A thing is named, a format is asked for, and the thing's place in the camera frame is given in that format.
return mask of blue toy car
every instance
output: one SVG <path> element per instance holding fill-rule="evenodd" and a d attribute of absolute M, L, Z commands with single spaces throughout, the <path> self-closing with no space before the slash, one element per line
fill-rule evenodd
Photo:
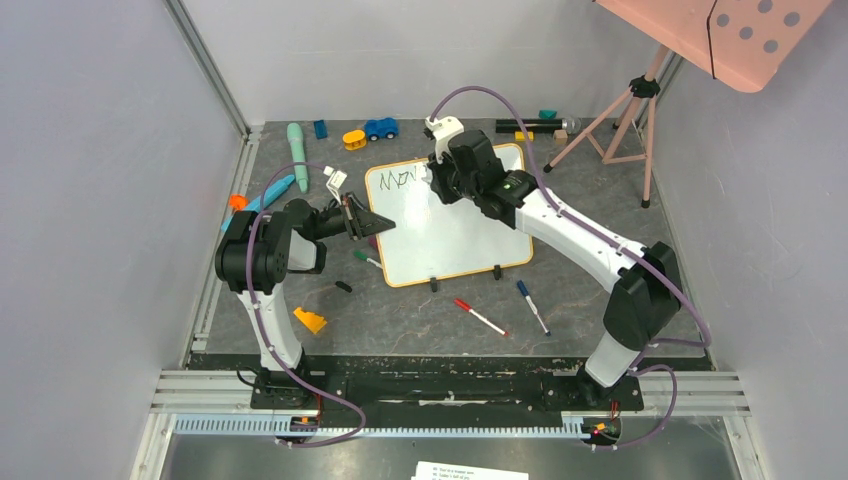
<path fill-rule="evenodd" d="M 397 135 L 397 120 L 392 117 L 365 122 L 365 136 L 372 142 L 376 142 L 381 138 L 395 138 Z"/>

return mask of whiteboard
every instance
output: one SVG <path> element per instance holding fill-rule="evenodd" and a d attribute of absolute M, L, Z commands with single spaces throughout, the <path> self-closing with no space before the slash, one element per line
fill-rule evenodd
<path fill-rule="evenodd" d="M 515 144 L 495 147 L 506 170 L 524 170 Z M 374 167 L 365 173 L 371 211 L 397 226 L 377 235 L 383 277 L 392 287 L 430 278 L 522 265 L 533 258 L 529 235 L 485 217 L 471 200 L 442 205 L 424 181 L 426 159 Z"/>

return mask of blue toy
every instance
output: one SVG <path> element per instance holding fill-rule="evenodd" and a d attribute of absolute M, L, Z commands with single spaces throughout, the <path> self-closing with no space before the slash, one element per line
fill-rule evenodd
<path fill-rule="evenodd" d="M 324 123 L 324 120 L 315 120 L 312 125 L 315 126 L 315 138 L 318 140 L 327 138 L 327 124 Z"/>
<path fill-rule="evenodd" d="M 365 122 L 365 136 L 372 142 L 376 142 L 381 138 L 392 139 L 397 135 L 397 120 L 392 117 L 386 117 L 381 120 L 368 120 Z"/>

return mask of gray wall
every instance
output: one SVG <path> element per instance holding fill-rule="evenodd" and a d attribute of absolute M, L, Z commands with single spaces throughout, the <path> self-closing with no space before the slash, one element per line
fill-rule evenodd
<path fill-rule="evenodd" d="M 525 115 L 601 113 L 656 42 L 590 0 L 185 0 L 252 123 L 423 118 L 482 84 Z M 469 93 L 450 114 L 497 117 Z"/>
<path fill-rule="evenodd" d="M 757 94 L 687 64 L 659 107 L 656 177 L 684 268 L 775 479 L 845 475 L 846 25 L 834 2 Z"/>
<path fill-rule="evenodd" d="M 0 7 L 0 478 L 126 478 L 239 140 L 161 1 Z"/>

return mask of blue marker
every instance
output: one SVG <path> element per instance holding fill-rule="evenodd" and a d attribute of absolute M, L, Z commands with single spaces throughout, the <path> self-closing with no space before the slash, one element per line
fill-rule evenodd
<path fill-rule="evenodd" d="M 536 315 L 536 318 L 539 319 L 539 323 L 542 324 L 542 328 L 545 329 L 545 336 L 550 337 L 551 331 L 545 326 L 545 321 L 542 320 L 542 316 L 539 315 L 539 309 L 536 308 L 536 305 L 533 304 L 533 300 L 530 299 L 530 292 L 527 291 L 527 287 L 524 286 L 524 282 L 519 280 L 516 285 L 518 285 L 518 290 L 521 291 L 521 294 L 524 295 L 524 300 L 527 300 L 527 305 L 530 305 L 530 310 L 533 311 L 533 315 Z"/>
<path fill-rule="evenodd" d="M 286 190 L 289 189 L 289 187 L 291 186 L 292 183 L 294 183 L 294 175 L 287 175 L 287 176 L 277 180 L 270 187 L 268 187 L 268 190 L 265 190 L 265 207 L 268 207 L 268 205 L 271 205 L 272 203 L 276 202 L 277 199 L 280 198 L 280 196 L 282 194 L 286 193 Z M 244 207 L 244 210 L 251 211 L 251 212 L 258 212 L 259 211 L 259 200 L 260 200 L 260 197 L 254 198 L 253 200 L 250 201 L 250 203 L 247 204 L 246 207 Z M 230 218 L 228 218 L 227 221 L 224 222 L 223 225 L 221 225 L 221 231 L 222 232 L 227 231 L 227 228 L 230 226 L 230 222 L 232 220 L 233 220 L 233 216 L 230 215 Z"/>

